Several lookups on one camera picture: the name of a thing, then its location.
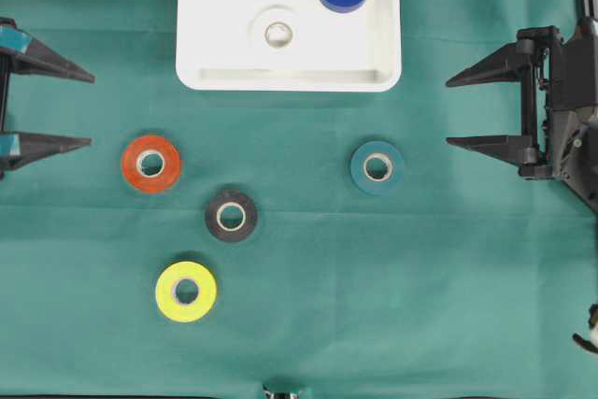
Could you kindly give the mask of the black gripper, idle arm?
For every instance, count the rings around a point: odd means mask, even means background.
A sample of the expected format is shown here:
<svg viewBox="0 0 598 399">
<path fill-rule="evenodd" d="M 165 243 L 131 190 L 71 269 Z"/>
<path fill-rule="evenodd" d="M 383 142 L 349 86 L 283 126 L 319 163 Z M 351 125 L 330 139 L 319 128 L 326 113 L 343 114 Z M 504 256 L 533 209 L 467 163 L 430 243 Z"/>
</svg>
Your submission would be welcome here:
<svg viewBox="0 0 598 399">
<path fill-rule="evenodd" d="M 546 92 L 546 149 L 537 162 L 530 135 L 447 137 L 448 144 L 520 166 L 529 180 L 555 179 L 592 211 L 597 210 L 597 20 L 583 17 L 565 41 L 554 26 L 522 29 L 517 41 L 493 52 L 446 82 L 449 88 L 518 82 L 522 71 L 539 70 L 548 57 L 548 75 L 535 86 Z"/>
</svg>

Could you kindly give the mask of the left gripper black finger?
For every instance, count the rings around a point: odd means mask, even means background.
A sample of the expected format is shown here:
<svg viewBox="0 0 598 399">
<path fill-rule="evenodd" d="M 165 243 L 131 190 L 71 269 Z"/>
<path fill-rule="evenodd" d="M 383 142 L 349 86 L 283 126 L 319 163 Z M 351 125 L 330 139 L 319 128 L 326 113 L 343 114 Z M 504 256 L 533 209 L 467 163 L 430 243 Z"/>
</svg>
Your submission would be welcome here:
<svg viewBox="0 0 598 399">
<path fill-rule="evenodd" d="M 14 74 L 95 82 L 94 75 L 10 24 L 1 25 L 1 55 L 8 57 Z"/>
<path fill-rule="evenodd" d="M 38 160 L 78 150 L 91 144 L 90 138 L 2 132 L 1 169 L 17 170 Z"/>
</svg>

